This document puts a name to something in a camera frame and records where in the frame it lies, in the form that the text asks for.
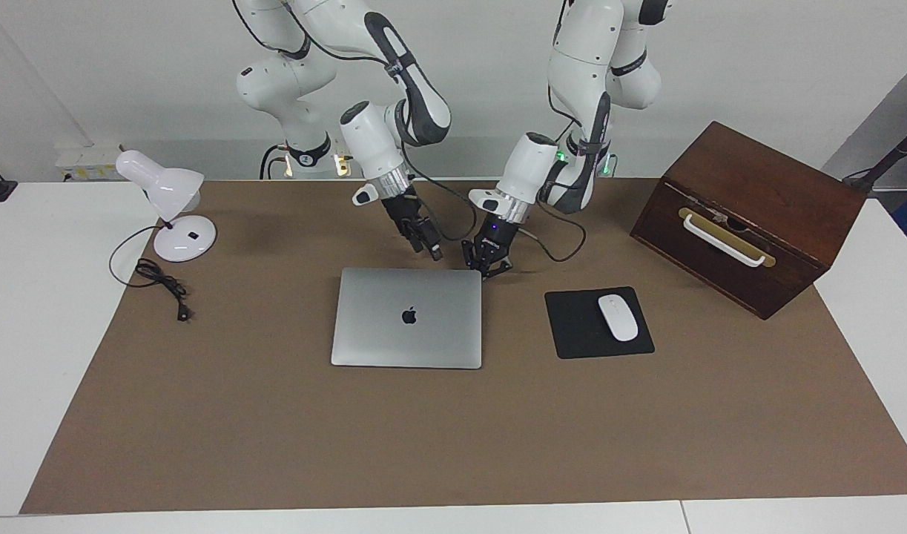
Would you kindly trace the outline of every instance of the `brown wooden box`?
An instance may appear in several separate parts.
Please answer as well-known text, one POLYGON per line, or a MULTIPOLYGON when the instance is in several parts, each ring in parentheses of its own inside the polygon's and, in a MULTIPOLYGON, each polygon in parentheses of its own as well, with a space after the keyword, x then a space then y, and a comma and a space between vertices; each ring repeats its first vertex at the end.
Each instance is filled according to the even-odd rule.
POLYGON ((632 236, 765 319, 832 267, 865 197, 712 122, 632 236))

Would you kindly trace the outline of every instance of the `table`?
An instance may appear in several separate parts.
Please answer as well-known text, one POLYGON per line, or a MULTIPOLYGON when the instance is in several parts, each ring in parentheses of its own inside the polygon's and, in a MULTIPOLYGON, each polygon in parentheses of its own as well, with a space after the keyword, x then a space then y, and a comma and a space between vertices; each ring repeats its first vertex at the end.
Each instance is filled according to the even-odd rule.
MULTIPOLYGON (((22 504, 123 293, 107 276, 104 257, 122 237, 154 220, 128 183, 22 185, 0 205, 0 516, 15 514, 22 504)), ((144 245, 135 240, 125 248, 117 269, 128 270, 144 245)), ((880 204, 866 204, 839 261, 817 287, 907 440, 907 240, 880 204)), ((151 525, 173 532, 307 532, 323 525, 340 532, 365 525, 384 532, 670 533, 689 527, 700 534, 752 532, 758 525, 774 532, 868 532, 874 524, 907 532, 907 496, 0 517, 0 532, 135 532, 151 525)))

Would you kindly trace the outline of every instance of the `computer mouse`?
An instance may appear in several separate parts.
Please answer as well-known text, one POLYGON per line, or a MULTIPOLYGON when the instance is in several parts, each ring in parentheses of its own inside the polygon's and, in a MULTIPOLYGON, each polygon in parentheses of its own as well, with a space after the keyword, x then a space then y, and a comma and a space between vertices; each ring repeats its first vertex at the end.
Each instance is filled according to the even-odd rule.
POLYGON ((598 298, 598 307, 605 322, 618 341, 631 341, 637 337, 637 320, 628 303, 620 294, 606 294, 598 298))

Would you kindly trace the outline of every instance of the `box lid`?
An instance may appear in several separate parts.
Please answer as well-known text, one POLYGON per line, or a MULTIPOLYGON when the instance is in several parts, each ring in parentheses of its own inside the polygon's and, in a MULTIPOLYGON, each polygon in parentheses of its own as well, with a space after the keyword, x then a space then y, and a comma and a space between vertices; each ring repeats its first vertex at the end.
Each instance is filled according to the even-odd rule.
POLYGON ((831 266, 866 195, 712 122, 664 178, 831 266))

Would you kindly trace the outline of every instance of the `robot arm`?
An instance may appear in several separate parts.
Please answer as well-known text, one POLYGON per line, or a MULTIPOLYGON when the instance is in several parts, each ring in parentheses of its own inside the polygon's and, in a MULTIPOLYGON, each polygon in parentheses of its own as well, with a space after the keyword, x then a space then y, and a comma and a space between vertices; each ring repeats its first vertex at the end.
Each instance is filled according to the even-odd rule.
POLYGON ((410 182, 412 176, 377 106, 359 102, 346 111, 341 116, 341 133, 368 179, 354 193, 354 205, 380 200, 413 251, 426 249, 433 260, 440 260, 440 232, 429 217, 420 216, 420 197, 410 182))
POLYGON ((257 40, 277 51, 237 76, 240 97, 281 124, 291 168, 303 173, 331 171, 334 162, 327 158, 331 137, 320 113, 300 98, 334 80, 334 60, 311 49, 308 37, 291 23, 278 0, 242 0, 240 15, 257 40))
POLYGON ((652 104, 661 88, 661 77, 647 60, 645 47, 649 26, 664 20, 673 0, 566 0, 568 11, 555 34, 549 58, 548 79, 552 94, 575 118, 575 128, 559 145, 568 161, 554 161, 551 168, 510 173, 515 156, 524 152, 529 136, 510 157, 507 172, 491 191, 473 191, 470 199, 489 213, 472 241, 464 241, 464 258, 484 277, 508 270, 508 251, 518 225, 525 223, 529 207, 536 200, 548 202, 571 214, 585 209, 592 197, 610 144, 612 105, 643 109, 652 104), (534 199, 511 194, 535 190, 534 199), (497 200, 495 206, 488 202, 497 200), (504 217, 507 213, 521 217, 504 217), (510 233, 499 231, 503 223, 516 225, 510 233), (499 267, 494 264, 501 261, 499 267))
POLYGON ((449 106, 433 88, 391 21, 364 0, 281 0, 293 16, 307 21, 324 47, 378 58, 406 98, 381 108, 397 145, 433 145, 450 126, 449 106))
POLYGON ((608 155, 610 105, 645 109, 656 100, 661 75, 647 60, 646 29, 664 21, 671 6, 673 0, 578 0, 562 21, 549 85, 578 129, 565 139, 571 158, 555 163, 544 192, 562 213, 581 211, 592 199, 593 180, 608 155), (596 72, 586 65, 602 64, 606 71, 596 84, 596 72))

